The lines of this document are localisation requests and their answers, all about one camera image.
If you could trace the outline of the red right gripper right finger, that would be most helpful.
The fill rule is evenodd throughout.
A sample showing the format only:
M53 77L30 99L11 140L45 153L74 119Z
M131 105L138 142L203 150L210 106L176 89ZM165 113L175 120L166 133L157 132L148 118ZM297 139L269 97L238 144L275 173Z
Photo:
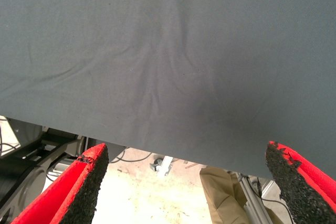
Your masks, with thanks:
M335 180L288 146L270 141L266 164L295 223L335 223Z

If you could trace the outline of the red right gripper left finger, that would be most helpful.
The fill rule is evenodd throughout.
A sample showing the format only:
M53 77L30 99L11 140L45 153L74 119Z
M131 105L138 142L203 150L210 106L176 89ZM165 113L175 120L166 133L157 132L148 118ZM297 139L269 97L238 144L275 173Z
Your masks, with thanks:
M12 223L92 223L108 164L105 144L87 149Z

